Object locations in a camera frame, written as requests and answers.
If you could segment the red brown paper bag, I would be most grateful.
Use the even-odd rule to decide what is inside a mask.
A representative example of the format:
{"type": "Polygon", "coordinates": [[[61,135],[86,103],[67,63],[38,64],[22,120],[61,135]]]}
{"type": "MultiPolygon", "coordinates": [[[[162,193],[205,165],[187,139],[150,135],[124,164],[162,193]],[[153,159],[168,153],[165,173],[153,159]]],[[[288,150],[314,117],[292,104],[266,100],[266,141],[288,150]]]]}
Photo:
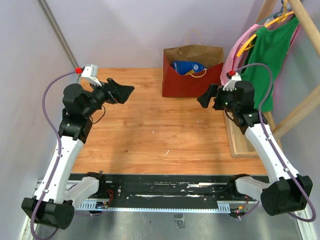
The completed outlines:
{"type": "Polygon", "coordinates": [[[199,42],[163,50],[162,96],[165,98],[197,98],[204,94],[211,84],[221,83],[220,75],[224,64],[224,49],[220,46],[199,42]]]}

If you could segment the blue Doritos chip bag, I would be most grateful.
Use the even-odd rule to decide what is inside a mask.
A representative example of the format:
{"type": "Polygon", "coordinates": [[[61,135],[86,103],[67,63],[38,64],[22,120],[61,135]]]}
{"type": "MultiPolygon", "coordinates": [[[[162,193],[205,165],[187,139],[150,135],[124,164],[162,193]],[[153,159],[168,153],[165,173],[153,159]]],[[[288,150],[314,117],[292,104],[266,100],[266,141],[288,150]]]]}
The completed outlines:
{"type": "Polygon", "coordinates": [[[207,69],[203,64],[195,61],[174,60],[171,66],[180,75],[199,73],[207,69]]]}

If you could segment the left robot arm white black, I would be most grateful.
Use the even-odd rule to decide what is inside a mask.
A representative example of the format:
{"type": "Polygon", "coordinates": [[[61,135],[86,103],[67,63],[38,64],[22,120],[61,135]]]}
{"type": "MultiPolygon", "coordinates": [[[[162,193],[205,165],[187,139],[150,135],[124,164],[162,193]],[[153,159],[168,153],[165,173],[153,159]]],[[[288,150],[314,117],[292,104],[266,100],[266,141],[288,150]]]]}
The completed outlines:
{"type": "Polygon", "coordinates": [[[55,152],[39,188],[33,197],[23,199],[21,208],[31,224],[65,230],[73,220],[76,209],[89,197],[101,198],[111,191],[102,173],[88,172],[70,190],[66,190],[71,170],[83,149],[91,128],[92,115],[105,103],[124,104],[134,91],[130,85],[120,85],[112,78],[84,90],[78,84],[63,91],[62,121],[54,129],[57,136],[55,152]]]}

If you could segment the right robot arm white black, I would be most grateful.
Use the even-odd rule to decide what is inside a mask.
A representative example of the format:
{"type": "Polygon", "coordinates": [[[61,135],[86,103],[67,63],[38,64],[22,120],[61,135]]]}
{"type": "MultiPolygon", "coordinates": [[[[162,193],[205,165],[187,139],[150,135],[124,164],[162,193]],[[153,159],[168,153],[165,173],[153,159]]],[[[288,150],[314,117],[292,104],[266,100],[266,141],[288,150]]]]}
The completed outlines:
{"type": "Polygon", "coordinates": [[[227,196],[232,200],[251,197],[262,204],[270,216],[302,211],[309,205],[312,180],[300,175],[286,158],[267,119],[254,107],[254,94],[252,83],[237,80],[231,89],[211,84],[197,98],[203,108],[213,100],[213,109],[232,114],[233,122],[254,147],[267,172],[268,183],[248,174],[232,176],[227,184],[227,196]]]}

